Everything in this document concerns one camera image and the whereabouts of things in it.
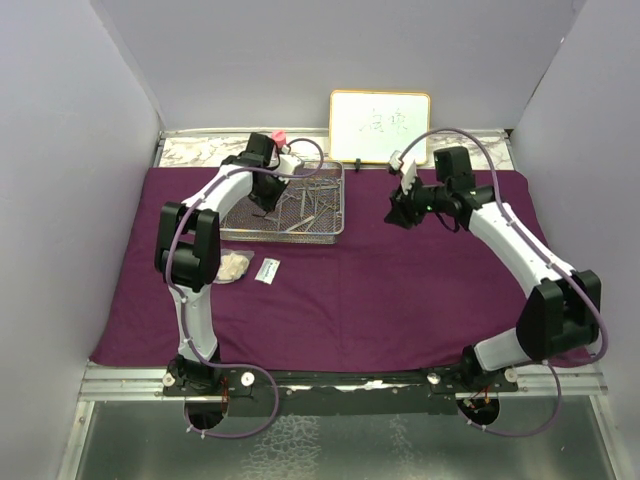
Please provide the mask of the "white gauze bag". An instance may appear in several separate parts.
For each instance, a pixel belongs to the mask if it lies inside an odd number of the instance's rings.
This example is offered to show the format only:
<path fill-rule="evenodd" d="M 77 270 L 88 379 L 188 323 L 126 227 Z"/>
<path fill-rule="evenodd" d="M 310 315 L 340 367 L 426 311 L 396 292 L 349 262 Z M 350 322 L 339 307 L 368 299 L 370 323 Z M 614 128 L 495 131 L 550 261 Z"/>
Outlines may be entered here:
<path fill-rule="evenodd" d="M 214 282 L 229 284 L 241 279 L 247 273 L 253 257 L 253 251 L 223 249 Z"/>

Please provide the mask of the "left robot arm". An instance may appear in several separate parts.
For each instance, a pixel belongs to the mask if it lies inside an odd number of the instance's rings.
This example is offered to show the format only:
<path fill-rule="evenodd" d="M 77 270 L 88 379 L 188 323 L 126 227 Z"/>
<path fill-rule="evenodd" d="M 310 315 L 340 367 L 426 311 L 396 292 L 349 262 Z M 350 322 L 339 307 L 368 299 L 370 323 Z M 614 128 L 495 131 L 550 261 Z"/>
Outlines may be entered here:
<path fill-rule="evenodd" d="M 160 213 L 154 266 L 173 299 L 180 343 L 163 376 L 168 396 L 211 395 L 221 388 L 214 333 L 211 286 L 221 265 L 220 224 L 243 199 L 271 212 L 287 187 L 297 161 L 284 160 L 286 136 L 252 133 L 243 151 L 223 160 L 215 177 L 181 202 Z"/>

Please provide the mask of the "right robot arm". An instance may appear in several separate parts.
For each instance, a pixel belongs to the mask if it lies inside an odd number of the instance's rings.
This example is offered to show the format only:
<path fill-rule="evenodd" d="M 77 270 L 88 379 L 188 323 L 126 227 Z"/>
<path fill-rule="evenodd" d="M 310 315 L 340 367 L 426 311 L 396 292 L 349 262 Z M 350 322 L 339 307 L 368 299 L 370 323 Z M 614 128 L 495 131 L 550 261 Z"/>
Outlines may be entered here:
<path fill-rule="evenodd" d="M 555 256 L 500 200 L 497 184 L 477 184 L 466 148 L 440 149 L 434 158 L 437 182 L 426 185 L 414 161 L 392 154 L 389 171 L 400 184 L 390 195 L 386 223 L 410 229 L 428 214 L 451 218 L 451 232 L 465 230 L 481 240 L 526 297 L 513 328 L 464 348 L 461 383 L 481 391 L 509 367 L 543 362 L 599 340 L 599 277 Z"/>

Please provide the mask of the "purple cloth wrap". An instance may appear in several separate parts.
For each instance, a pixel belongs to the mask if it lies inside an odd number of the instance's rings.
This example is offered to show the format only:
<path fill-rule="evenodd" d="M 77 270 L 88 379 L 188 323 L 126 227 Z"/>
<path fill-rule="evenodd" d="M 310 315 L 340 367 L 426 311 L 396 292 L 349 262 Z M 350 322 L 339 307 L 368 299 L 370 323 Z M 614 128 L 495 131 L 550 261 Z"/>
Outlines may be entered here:
<path fill-rule="evenodd" d="M 147 173 L 95 363 L 161 367 L 176 355 L 176 311 L 153 262 L 160 211 L 214 175 L 196 167 Z M 213 287 L 224 362 L 411 370 L 455 363 L 466 346 L 516 324 L 525 295 L 483 242 L 433 217 L 410 230 L 386 224 L 397 181 L 383 170 L 351 171 L 345 181 L 345 227 L 334 244 L 253 243 L 249 273 Z M 265 258 L 281 261 L 271 285 L 255 280 Z"/>

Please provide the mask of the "metal mesh tray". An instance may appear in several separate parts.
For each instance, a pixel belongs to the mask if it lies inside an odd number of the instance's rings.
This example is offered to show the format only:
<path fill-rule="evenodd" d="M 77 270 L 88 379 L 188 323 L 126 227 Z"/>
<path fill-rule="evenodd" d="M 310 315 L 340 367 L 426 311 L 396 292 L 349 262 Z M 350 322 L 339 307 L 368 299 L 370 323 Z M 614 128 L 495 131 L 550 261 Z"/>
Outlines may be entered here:
<path fill-rule="evenodd" d="M 291 179 L 276 203 L 264 212 L 251 199 L 237 203 L 221 222 L 225 241 L 334 244 L 344 230 L 345 172 L 327 161 L 316 174 Z"/>

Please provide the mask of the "steel forceps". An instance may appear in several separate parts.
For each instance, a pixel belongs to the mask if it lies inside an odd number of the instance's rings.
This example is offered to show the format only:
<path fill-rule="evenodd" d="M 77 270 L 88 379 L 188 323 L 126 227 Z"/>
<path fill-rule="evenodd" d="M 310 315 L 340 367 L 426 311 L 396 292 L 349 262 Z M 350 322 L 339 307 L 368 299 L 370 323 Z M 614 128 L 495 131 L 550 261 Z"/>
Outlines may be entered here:
<path fill-rule="evenodd" d="M 284 193 L 280 199 L 278 200 L 275 208 L 270 211 L 270 212 L 264 212 L 264 213 L 252 213 L 252 216 L 255 218 L 259 218 L 259 219 L 264 219 L 264 220 L 269 220 L 269 221 L 275 221 L 276 223 L 281 221 L 282 218 L 282 212 L 284 209 L 284 206 L 286 204 L 286 202 L 288 200 L 290 200 L 292 198 L 292 196 L 288 193 Z"/>

